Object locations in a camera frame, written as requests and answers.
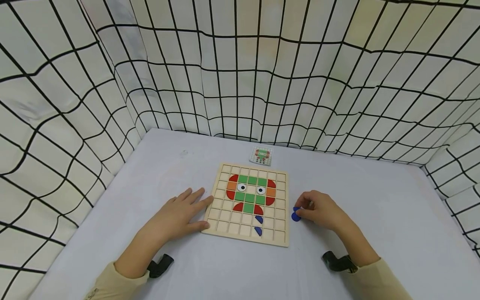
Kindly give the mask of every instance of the googly eye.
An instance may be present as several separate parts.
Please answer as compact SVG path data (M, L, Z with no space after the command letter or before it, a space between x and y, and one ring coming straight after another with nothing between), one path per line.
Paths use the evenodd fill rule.
M237 190L239 190L240 192L244 192L246 189L247 189L247 187L243 183L239 183L237 185Z
M257 193L259 195L265 194L265 188L263 186L257 186Z

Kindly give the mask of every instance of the table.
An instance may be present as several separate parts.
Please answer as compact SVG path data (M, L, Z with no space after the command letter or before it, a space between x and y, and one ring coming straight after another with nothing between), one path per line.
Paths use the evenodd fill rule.
M80 300L105 265L173 195L211 191L220 162L249 162L255 143L152 129L138 145L30 299ZM354 219L414 299L480 294L480 264L423 172L391 164L272 146L271 168L289 173L290 203L328 193ZM206 234L167 244L175 262L138 299L353 299L343 275L321 260L339 239L290 220L290 247Z

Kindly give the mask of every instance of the green tile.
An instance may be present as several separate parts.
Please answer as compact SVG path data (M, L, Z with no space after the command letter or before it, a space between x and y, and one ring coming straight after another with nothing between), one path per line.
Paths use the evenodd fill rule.
M259 179L258 179L258 185L267 186L267 179L265 179L265 178L259 178Z
M257 178L256 177L248 177L248 184L257 184Z
M265 196L257 195L255 199L255 203L262 205L265 204Z
M243 201L245 199L244 192L235 192L235 200Z
M243 212L253 214L253 204L245 203L243 205Z
M247 183L248 177L245 175L239 175L239 182L240 183Z
M253 194L246 194L245 195L245 202L253 203L255 200L255 195Z

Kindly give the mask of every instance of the finger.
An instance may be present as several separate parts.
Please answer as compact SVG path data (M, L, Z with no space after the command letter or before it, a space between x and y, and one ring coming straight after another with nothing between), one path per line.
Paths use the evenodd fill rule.
M205 229L209 229L210 224L207 221L199 221L195 223L189 223L187 224L185 228L185 234L192 234L194 232L199 232Z
M172 202L174 202L176 198L177 198L177 197L171 198L170 200L167 201L167 203L172 203Z
M192 189L191 189L191 188L187 188L183 193L181 193L180 195L178 195L178 197L177 197L174 201L183 201L185 198L187 198L188 196L190 196L191 193L192 193Z
M193 204L192 206L194 207L195 214L197 214L201 210L205 209L207 206L212 204L212 202L213 202L213 196L210 195L210 196L206 197L205 199Z
M315 212L313 210L308 210L308 209L299 209L295 212L297 216L301 218L305 218L307 220L313 221L313 218L315 217Z
M295 207L303 207L308 208L310 205L310 194L311 192L303 192L300 197L298 198L297 202L295 202Z
M199 197L201 197L205 192L205 189L204 188L200 188L199 190L197 190L196 192L192 193L190 196L188 196L185 201L187 201L188 203L192 204L193 202L195 202Z

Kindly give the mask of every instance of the white fabric wall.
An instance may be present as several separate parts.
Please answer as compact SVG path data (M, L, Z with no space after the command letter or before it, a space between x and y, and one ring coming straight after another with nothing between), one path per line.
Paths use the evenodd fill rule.
M0 1L0 299L157 127L422 167L480 257L479 20L478 0Z

